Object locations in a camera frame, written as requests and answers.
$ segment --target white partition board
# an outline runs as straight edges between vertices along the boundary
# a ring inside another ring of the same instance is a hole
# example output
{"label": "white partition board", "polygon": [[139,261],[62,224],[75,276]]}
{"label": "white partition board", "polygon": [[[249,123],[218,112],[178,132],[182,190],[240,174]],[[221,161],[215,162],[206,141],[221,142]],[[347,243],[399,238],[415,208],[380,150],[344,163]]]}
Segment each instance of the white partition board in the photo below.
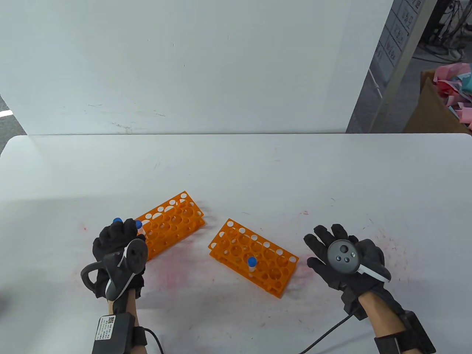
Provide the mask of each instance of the white partition board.
{"label": "white partition board", "polygon": [[[341,294],[304,263],[303,236],[333,223],[383,249],[387,288],[438,353],[467,353],[471,143],[459,134],[16,137],[0,157],[2,352],[91,353],[107,312],[79,276],[93,239],[115,217],[185,189],[207,225],[148,262],[137,301],[166,353],[307,347],[345,316]],[[227,218],[300,257],[282,299],[209,256]],[[373,337],[368,321],[350,319],[313,353],[375,353]]]}
{"label": "white partition board", "polygon": [[345,132],[392,0],[1,1],[28,134]]}

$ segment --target gloved hand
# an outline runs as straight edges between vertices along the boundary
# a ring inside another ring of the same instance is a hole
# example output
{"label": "gloved hand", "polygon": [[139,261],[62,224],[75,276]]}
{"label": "gloved hand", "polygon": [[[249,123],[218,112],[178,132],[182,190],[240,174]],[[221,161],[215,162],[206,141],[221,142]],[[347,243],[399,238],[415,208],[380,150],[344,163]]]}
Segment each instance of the gloved hand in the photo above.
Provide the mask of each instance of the gloved hand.
{"label": "gloved hand", "polygon": [[384,289],[384,283],[377,280],[367,274],[342,274],[334,270],[327,259],[328,247],[339,239],[351,241],[358,252],[362,256],[369,254],[371,261],[378,261],[382,265],[385,265],[384,254],[380,248],[369,240],[359,241],[355,236],[348,236],[347,232],[340,224],[334,224],[331,227],[333,234],[331,234],[323,225],[318,225],[313,230],[316,236],[322,241],[320,242],[315,235],[308,234],[303,239],[306,245],[315,253],[318,258],[310,257],[307,259],[306,264],[308,267],[318,273],[329,287],[341,290],[344,293],[349,293],[351,302],[357,302],[357,298],[367,291],[374,292],[377,296],[382,298],[388,306],[392,308],[398,314],[404,312],[401,305],[397,303],[393,296]]}
{"label": "gloved hand", "polygon": [[[106,226],[93,241],[92,253],[97,261],[101,261],[103,257],[109,253],[124,250],[124,248],[135,238],[146,241],[144,235],[137,235],[138,230],[136,221],[128,219],[123,222],[120,218],[113,220],[110,226]],[[141,288],[144,286],[143,273],[146,268],[139,274],[136,274],[128,285],[127,289],[136,289],[136,299],[141,296]],[[105,269],[99,269],[97,274],[97,282],[95,285],[95,296],[105,297],[105,288],[109,281],[108,273]]]}

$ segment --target black cable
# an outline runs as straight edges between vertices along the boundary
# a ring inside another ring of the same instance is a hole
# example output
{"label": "black cable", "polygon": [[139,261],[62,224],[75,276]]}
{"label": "black cable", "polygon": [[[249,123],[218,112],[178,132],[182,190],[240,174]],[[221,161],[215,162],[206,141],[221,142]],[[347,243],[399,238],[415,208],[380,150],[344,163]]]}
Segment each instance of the black cable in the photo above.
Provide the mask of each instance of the black cable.
{"label": "black cable", "polygon": [[[464,53],[461,54],[461,57],[458,60],[452,60],[452,59],[444,58],[444,56],[446,56],[447,54],[441,54],[437,51],[434,51],[434,50],[428,48],[427,44],[418,44],[418,48],[424,50],[425,52],[432,55],[433,57],[441,59],[442,61],[435,61],[435,60],[423,59],[423,58],[419,58],[419,57],[412,57],[414,59],[419,59],[419,60],[424,60],[424,61],[429,61],[431,63],[439,63],[439,64],[455,64],[455,63],[460,63],[464,59]],[[445,51],[449,52],[449,49],[444,47],[444,46],[439,46],[439,47],[436,47],[436,48],[444,49]]]}
{"label": "black cable", "polygon": [[144,328],[143,329],[146,331],[146,332],[149,332],[153,337],[154,339],[156,340],[157,342],[157,345],[159,346],[159,350],[160,350],[160,354],[164,354],[164,351],[162,350],[162,346],[160,345],[160,341],[157,339],[157,335],[154,334],[153,331],[151,331],[149,328]]}
{"label": "black cable", "polygon": [[328,334],[330,334],[332,331],[334,331],[336,328],[338,328],[339,326],[341,326],[344,322],[346,322],[348,319],[350,319],[352,317],[352,315],[347,315],[346,317],[344,317],[340,322],[338,322],[336,325],[334,325],[333,327],[331,327],[325,334],[323,334],[320,338],[318,338],[317,340],[315,340],[315,342],[309,346],[308,348],[306,348],[305,350],[303,350],[301,353],[299,354],[305,354],[306,352],[308,352],[311,348],[313,348],[315,345],[317,345],[319,342],[321,342]]}
{"label": "black cable", "polygon": [[429,60],[429,59],[418,58],[418,57],[412,57],[412,59],[423,60],[423,61],[428,61],[430,63],[438,63],[438,64],[456,64],[462,61],[462,59],[459,61],[436,61],[436,60]]}

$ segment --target wrist strap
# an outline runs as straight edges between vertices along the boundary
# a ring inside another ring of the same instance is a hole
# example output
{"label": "wrist strap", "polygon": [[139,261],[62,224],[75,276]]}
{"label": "wrist strap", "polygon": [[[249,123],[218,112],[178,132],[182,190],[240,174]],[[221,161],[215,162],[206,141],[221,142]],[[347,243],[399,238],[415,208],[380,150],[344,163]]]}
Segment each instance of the wrist strap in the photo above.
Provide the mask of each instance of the wrist strap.
{"label": "wrist strap", "polygon": [[133,328],[133,339],[131,343],[133,347],[147,345],[146,332],[143,327],[139,326]]}
{"label": "wrist strap", "polygon": [[406,352],[407,350],[420,347],[416,340],[416,336],[411,330],[375,338],[374,340],[380,354],[390,354],[396,352],[400,354],[402,352]]}

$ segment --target floor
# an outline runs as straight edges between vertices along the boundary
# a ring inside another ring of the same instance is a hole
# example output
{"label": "floor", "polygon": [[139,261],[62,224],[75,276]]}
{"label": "floor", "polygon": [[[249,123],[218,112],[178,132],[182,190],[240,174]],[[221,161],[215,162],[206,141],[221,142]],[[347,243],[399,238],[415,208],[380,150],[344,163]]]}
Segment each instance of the floor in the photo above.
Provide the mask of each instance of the floor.
{"label": "floor", "polygon": [[[438,60],[432,56],[429,56],[422,52],[420,49],[417,49],[415,56],[426,58],[430,60]],[[465,62],[468,58],[472,58],[472,45],[465,49]],[[441,64],[412,59],[408,69],[403,77],[402,83],[398,89],[396,99],[392,103],[391,109],[387,114],[386,119],[380,123],[379,132],[380,133],[401,133],[405,124],[407,123],[411,113],[416,107],[420,93],[420,73],[423,70],[433,69]],[[7,105],[0,97],[0,112],[8,110]],[[348,129],[350,133],[365,133],[366,130],[363,127],[363,124],[359,124],[353,119],[350,123]],[[15,116],[7,116],[0,118],[0,153],[3,151],[3,148],[7,141],[16,136],[24,135],[25,132],[15,119]]]}

